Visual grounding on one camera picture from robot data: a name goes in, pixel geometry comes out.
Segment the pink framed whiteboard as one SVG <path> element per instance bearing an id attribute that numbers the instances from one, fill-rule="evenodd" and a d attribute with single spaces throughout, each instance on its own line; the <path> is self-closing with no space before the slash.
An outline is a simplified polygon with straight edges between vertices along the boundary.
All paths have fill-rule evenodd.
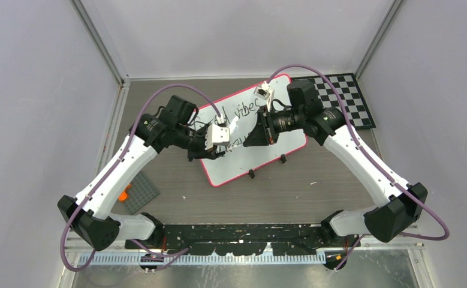
<path id="1" fill-rule="evenodd" d="M 222 186 L 254 170 L 279 160 L 283 155 L 303 148 L 307 138 L 302 130 L 265 138 L 268 132 L 257 126 L 259 108 L 267 101 L 255 95 L 259 84 L 215 100 L 216 108 L 230 128 L 230 144 L 219 146 L 225 154 L 215 160 L 202 159 L 205 175 L 213 187 Z"/>

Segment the black whiteboard marker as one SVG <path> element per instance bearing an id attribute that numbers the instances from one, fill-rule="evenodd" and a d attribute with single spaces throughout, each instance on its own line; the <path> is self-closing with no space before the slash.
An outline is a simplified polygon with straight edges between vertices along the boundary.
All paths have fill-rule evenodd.
<path id="1" fill-rule="evenodd" d="M 236 145 L 230 145 L 230 146 L 218 146 L 216 151 L 218 153 L 220 152 L 228 153 L 228 152 L 232 152 L 234 149 L 237 149 L 237 148 L 243 148 L 243 145 L 236 144 Z"/>

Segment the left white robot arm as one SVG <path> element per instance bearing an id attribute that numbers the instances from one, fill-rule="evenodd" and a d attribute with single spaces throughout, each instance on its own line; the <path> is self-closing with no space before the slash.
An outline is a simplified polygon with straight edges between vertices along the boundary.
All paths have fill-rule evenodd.
<path id="1" fill-rule="evenodd" d="M 164 226 L 148 213 L 119 215 L 112 208 L 136 175 L 160 152 L 182 148 L 192 159 L 214 160 L 219 145 L 230 141 L 229 129 L 218 109 L 212 123 L 191 127 L 199 108 L 173 95 L 157 115 L 141 113 L 117 153 L 102 171 L 76 196 L 58 201 L 65 231 L 79 235 L 94 251 L 103 251 L 115 241 L 139 241 L 148 248 L 162 243 Z"/>

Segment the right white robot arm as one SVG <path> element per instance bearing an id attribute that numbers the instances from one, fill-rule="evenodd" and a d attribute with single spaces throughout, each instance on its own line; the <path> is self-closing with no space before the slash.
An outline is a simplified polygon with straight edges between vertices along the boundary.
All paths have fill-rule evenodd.
<path id="1" fill-rule="evenodd" d="M 323 219 L 320 226 L 325 244 L 337 246 L 355 234 L 372 235 L 388 243 L 420 218 L 422 208 L 415 201 L 426 200 L 423 184 L 411 185 L 391 171 L 338 108 L 323 106 L 311 82 L 291 82 L 287 92 L 290 104 L 277 111 L 272 107 L 275 92 L 270 85 L 263 82 L 255 88 L 254 95 L 267 103 L 258 108 L 256 123 L 243 146 L 274 145 L 280 134 L 303 130 L 349 168 L 375 204 L 355 211 L 339 210 Z"/>

